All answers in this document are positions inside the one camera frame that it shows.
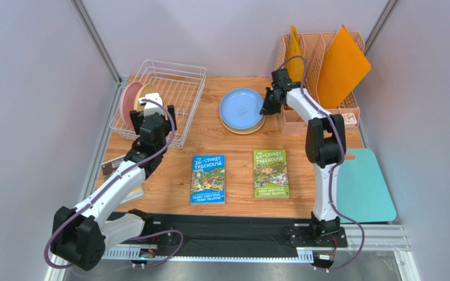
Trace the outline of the blue plate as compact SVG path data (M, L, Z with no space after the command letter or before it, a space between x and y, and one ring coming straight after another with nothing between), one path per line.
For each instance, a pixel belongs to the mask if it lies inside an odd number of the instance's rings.
M239 116L260 115L263 99L258 92L250 88L236 88L229 91L220 101L219 114L237 114Z

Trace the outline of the pink plate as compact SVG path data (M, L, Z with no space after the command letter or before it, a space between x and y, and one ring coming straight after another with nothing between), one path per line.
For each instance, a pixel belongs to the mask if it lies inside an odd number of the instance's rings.
M121 94L121 100L119 105L119 113L124 124L133 129L134 126L131 121L130 112L134 109L135 99L138 91L142 88L143 84L140 82L129 83Z

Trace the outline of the tan yellow plate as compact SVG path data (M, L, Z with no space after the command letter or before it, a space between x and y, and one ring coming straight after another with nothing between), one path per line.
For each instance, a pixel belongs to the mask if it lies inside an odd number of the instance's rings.
M145 96L147 94L154 94L157 93L158 89L153 85L153 84L144 84L137 92L136 96L135 96L135 101L134 101L134 107L133 110L136 111L142 111L144 108L144 105L140 104L140 99L141 98L145 98Z

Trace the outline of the cream yellow plate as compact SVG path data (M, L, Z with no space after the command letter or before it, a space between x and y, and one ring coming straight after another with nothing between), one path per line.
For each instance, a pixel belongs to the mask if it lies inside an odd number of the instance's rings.
M239 135L248 135L258 131L265 122L265 116L263 115L250 115L239 116L237 114L221 114L220 120L223 126Z

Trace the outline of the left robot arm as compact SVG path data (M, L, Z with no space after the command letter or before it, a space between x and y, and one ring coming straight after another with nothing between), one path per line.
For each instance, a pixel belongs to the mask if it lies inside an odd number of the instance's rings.
M131 190L157 169L173 141L177 130L175 107L154 105L159 108L154 114L131 111L139 137L114 175L73 208L61 207L55 213L52 236L43 254L50 267L76 266L88 271L106 250L125 241L151 237L143 235L151 216L140 210L131 210L114 221L109 217Z

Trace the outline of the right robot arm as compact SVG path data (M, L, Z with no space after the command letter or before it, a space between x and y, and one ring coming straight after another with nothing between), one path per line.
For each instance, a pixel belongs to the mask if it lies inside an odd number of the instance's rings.
M305 121L305 153L315 171L316 200L311 213L309 240L315 245L332 242L340 231L335 194L339 166L346 153L345 123L341 115L322 108L285 68L271 73L261 115L273 115L286 105Z

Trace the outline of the thin yellow folder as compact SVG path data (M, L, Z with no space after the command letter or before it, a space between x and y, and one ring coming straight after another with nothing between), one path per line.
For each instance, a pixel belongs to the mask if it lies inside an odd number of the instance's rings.
M302 52L298 40L295 26L290 27L289 44L285 53L285 59L292 59L285 65L289 76L293 82L302 82L305 70L305 62L302 59Z

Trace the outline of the yellow book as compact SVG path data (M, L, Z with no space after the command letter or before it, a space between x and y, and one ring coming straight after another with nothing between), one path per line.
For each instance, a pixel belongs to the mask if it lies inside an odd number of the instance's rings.
M103 174L103 180L107 181L119 168L120 164L124 161L124 155L104 162L101 165L101 171ZM127 196L120 202L119 206L126 205L135 200L142 199L145 196L144 188L142 185L135 187L131 190Z

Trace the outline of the orange folder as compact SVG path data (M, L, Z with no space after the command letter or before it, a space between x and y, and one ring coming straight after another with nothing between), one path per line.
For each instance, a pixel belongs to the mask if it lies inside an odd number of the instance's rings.
M317 94L324 109L337 108L371 70L359 32L342 25L329 42L322 59Z

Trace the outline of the blue Treehouse book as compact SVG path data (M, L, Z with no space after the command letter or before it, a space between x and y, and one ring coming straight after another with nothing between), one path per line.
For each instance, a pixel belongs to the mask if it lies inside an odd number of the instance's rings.
M190 198L193 205L224 204L226 201L226 159L224 155L196 155L192 158Z

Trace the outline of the green Treehouse book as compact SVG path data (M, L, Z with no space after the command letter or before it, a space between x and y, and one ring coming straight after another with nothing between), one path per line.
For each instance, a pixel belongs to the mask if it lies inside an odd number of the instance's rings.
M253 185L255 198L290 198L285 150L253 151Z

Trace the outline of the black base mat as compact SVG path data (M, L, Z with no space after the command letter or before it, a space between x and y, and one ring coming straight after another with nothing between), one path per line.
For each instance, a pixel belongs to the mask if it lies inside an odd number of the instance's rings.
M144 234L176 229L178 234L134 241L150 245L160 255L177 251L178 257L204 258L294 258L298 247L344 249L343 229L326 243L311 239L308 218L231 217L212 215L153 214L154 224Z

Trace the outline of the teal cutting board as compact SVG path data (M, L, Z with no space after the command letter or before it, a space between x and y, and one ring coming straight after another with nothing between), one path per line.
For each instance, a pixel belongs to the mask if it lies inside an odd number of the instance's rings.
M339 166L334 194L337 210L359 223L397 218L376 155L370 149L348 149Z

